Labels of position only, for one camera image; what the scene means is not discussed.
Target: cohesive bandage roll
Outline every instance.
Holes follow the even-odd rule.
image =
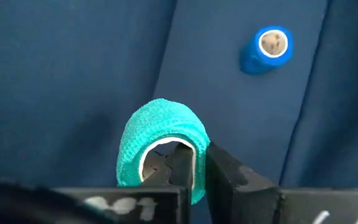
[[[153,100],[137,110],[126,124],[117,161],[120,186],[136,186],[143,180],[146,155],[159,144],[182,142],[193,150],[191,203],[205,194],[205,150],[209,137],[189,107],[164,99]]]
[[[292,53],[290,31],[280,26],[265,27],[241,50],[240,67],[248,74],[264,73],[285,64]]]

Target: blue bandage roll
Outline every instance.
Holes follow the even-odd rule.
[[[153,100],[137,110],[126,124],[119,146],[117,181],[137,186],[143,177],[145,158],[159,144],[181,142],[193,150],[191,203],[205,194],[205,152],[209,137],[189,107],[164,99]]]
[[[293,53],[290,31],[280,26],[260,29],[240,54],[240,68],[244,73],[259,74],[280,67]]]

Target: teal bandage roll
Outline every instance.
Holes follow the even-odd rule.
[[[137,110],[126,124],[119,146],[117,180],[120,186],[143,181],[145,157],[158,144],[179,141],[193,153],[191,204],[205,194],[205,150],[209,137],[204,125],[187,106],[164,99],[153,100]]]

